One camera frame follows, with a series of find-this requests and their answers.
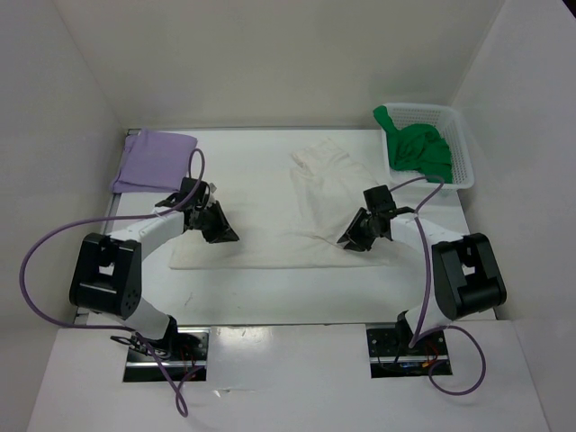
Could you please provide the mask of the white t shirt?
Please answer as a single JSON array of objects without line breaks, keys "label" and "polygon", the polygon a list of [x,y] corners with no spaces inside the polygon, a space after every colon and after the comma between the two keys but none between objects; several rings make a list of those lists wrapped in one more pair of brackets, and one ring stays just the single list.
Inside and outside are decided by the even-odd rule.
[{"label": "white t shirt", "polygon": [[292,153],[288,168],[262,160],[256,166],[216,167],[208,179],[235,242],[208,244],[197,231],[173,240],[173,270],[280,269],[396,265],[401,248],[378,240],[355,252],[338,244],[363,192],[377,184],[372,173],[325,139]]}]

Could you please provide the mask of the purple t shirt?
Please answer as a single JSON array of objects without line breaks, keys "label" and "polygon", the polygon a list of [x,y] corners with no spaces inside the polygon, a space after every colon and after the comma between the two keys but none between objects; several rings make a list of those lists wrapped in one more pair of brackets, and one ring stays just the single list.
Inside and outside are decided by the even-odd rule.
[{"label": "purple t shirt", "polygon": [[190,166],[197,138],[142,129],[125,138],[114,194],[175,192]]}]

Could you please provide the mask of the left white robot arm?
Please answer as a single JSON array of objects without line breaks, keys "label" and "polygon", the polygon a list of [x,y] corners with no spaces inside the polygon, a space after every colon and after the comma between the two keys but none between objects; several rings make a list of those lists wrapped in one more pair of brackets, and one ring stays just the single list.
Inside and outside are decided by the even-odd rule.
[{"label": "left white robot arm", "polygon": [[209,244],[238,241],[215,192],[214,184],[185,178],[180,190],[157,202],[146,217],[109,235],[86,235],[69,290],[70,302],[129,328],[132,348],[143,352],[148,346],[159,359],[170,359],[196,345],[196,338],[178,331],[174,317],[143,298],[142,263],[188,230],[200,231]]}]

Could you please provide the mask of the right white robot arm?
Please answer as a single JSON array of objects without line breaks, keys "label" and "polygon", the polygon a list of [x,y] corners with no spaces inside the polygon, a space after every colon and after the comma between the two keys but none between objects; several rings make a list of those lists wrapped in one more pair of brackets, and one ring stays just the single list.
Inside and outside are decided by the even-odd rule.
[{"label": "right white robot arm", "polygon": [[395,344],[402,355],[418,352],[434,329],[506,301],[507,289],[487,236],[452,231],[422,218],[419,208],[399,207],[386,185],[364,191],[364,200],[366,206],[337,241],[340,246],[367,252],[377,239],[388,239],[424,257],[422,303],[402,312],[395,325]]}]

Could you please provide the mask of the green t shirt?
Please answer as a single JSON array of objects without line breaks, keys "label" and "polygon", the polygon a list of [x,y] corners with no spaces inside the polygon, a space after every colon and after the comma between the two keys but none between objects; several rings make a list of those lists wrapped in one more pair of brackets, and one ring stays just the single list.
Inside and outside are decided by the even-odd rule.
[{"label": "green t shirt", "polygon": [[415,123],[398,129],[383,105],[373,110],[373,117],[385,132],[393,170],[433,176],[431,183],[438,183],[439,177],[445,183],[453,182],[451,149],[434,126]]}]

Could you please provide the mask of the white plastic basket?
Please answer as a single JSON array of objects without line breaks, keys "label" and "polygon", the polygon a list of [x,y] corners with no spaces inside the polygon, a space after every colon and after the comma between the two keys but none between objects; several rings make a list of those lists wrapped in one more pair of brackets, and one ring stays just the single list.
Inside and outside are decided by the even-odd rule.
[{"label": "white plastic basket", "polygon": [[436,128],[451,151],[453,182],[444,189],[469,189],[474,184],[473,166],[467,147],[462,116],[451,107],[429,103],[385,103],[392,123],[402,130],[412,124]]}]

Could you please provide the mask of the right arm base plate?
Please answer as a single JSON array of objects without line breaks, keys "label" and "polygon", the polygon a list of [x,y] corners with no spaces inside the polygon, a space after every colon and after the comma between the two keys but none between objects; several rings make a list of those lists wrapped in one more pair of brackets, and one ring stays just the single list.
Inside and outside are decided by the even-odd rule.
[{"label": "right arm base plate", "polygon": [[413,348],[408,348],[410,337],[404,341],[393,323],[367,325],[365,334],[373,378],[453,374],[442,331],[423,337]]}]

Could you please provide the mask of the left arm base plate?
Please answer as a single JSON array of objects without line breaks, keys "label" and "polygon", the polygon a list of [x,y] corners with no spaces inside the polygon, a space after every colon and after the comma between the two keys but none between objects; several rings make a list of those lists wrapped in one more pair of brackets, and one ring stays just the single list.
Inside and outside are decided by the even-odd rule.
[{"label": "left arm base plate", "polygon": [[[172,354],[157,350],[156,355],[175,383],[184,378],[188,382],[205,382],[211,331],[208,328],[180,328],[179,332],[184,343]],[[159,383],[166,380],[154,357],[135,337],[130,342],[125,340],[122,343],[129,347],[122,377],[124,383]]]}]

